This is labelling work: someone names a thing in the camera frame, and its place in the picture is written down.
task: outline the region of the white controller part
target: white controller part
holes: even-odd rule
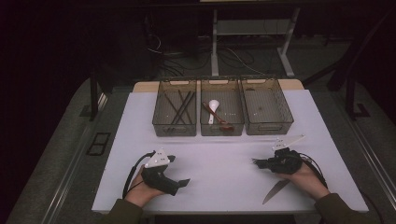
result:
[[[278,137],[274,143],[274,146],[272,147],[272,150],[276,151],[285,147],[289,147],[292,144],[302,140],[303,138],[305,138],[304,134]]]
[[[163,148],[156,151],[155,154],[148,160],[145,164],[146,168],[156,167],[156,166],[163,166],[169,164],[171,161],[168,159]]]

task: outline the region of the table leg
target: table leg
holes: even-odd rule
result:
[[[300,13],[300,8],[299,7],[295,8],[289,23],[288,31],[286,32],[285,43],[281,48],[277,49],[277,53],[279,54],[280,61],[282,62],[283,67],[285,68],[286,71],[286,75],[288,77],[294,77],[294,73],[293,70],[291,69],[289,59],[286,56],[286,52],[288,51],[289,43],[291,41],[291,37],[293,36],[294,27],[297,23],[297,18],[299,13]]]
[[[94,71],[91,72],[91,119],[94,120],[98,114],[98,88],[96,74]]]
[[[218,62],[218,11],[213,11],[213,38],[212,38],[212,55],[211,55],[211,62],[212,62],[212,76],[218,77],[219,76],[219,62]]]

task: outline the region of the sleeve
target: sleeve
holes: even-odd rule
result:
[[[315,207],[327,224],[375,223],[364,214],[350,209],[336,193],[321,198],[316,202]]]
[[[122,199],[117,199],[110,212],[105,215],[98,223],[138,224],[142,214],[143,209],[141,207],[133,203],[126,202]]]

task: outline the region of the spoon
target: spoon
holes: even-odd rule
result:
[[[215,112],[213,112],[209,104],[207,104],[206,102],[202,102],[202,104],[204,105],[205,109],[219,121],[219,123],[221,124],[221,126],[219,127],[221,131],[225,133],[233,132],[233,125],[230,125],[227,121],[221,119]]]
[[[213,111],[213,113],[216,113],[216,110],[217,110],[218,107],[219,107],[219,101],[217,101],[217,100],[211,100],[211,101],[209,101],[209,107],[210,107],[210,109]],[[209,116],[209,122],[208,122],[208,124],[213,124],[213,119],[214,119],[214,116],[213,116],[213,114],[211,113],[210,116]]]

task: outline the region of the white table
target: white table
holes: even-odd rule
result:
[[[297,89],[284,91],[295,119],[287,135],[305,134],[306,138],[290,148],[314,158],[330,191],[339,193],[352,209],[368,211],[310,92]],[[271,146],[276,136],[248,136],[244,131],[237,137],[203,137],[197,125],[195,137],[157,137],[151,124],[156,96],[156,92],[134,91],[130,94],[93,211],[107,213],[121,197],[131,167],[144,154],[162,147],[168,155],[177,157],[165,175],[176,181],[186,178],[191,181],[187,187],[179,189],[176,196],[163,195],[152,200],[145,207],[148,215],[297,214],[315,211],[314,201],[292,184],[262,205],[264,196],[279,179],[269,170],[258,169],[251,159],[273,157]]]

